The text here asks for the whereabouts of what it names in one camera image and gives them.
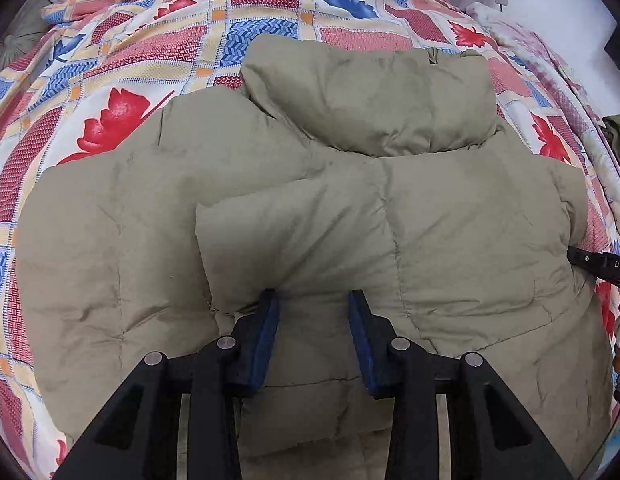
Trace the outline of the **red blue patchwork leaf quilt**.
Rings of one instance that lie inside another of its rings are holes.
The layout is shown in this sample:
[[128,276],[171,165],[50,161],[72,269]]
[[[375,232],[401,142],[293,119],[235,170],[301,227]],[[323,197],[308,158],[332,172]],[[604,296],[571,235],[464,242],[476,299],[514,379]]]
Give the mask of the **red blue patchwork leaf quilt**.
[[587,179],[587,245],[620,254],[620,224],[578,136],[533,73],[445,0],[67,0],[38,44],[0,72],[0,444],[29,479],[67,453],[38,390],[16,278],[17,224],[43,171],[112,150],[182,94],[240,85],[261,34],[352,50],[473,48],[496,108],[531,151]]

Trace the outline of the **olive green puffer jacket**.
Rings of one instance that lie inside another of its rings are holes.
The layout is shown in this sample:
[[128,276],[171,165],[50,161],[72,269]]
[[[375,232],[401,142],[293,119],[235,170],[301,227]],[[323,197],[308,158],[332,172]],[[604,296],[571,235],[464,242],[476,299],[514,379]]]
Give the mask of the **olive green puffer jacket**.
[[587,181],[496,114],[467,51],[357,52],[262,35],[237,89],[178,96],[116,148],[46,169],[17,231],[35,377],[70,441],[150,351],[227,334],[281,298],[238,412],[248,479],[379,479],[392,404],[363,385],[362,289],[440,356],[480,352],[570,472],[610,428],[610,343],[587,275]]

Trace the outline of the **round green pleated cushion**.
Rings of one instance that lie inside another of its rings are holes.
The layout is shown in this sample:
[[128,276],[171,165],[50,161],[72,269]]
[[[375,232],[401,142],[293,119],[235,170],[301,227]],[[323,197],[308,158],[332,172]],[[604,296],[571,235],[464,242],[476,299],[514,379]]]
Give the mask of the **round green pleated cushion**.
[[50,25],[40,11],[50,0],[26,0],[16,17],[0,36],[0,72],[9,64],[28,54],[40,41]]

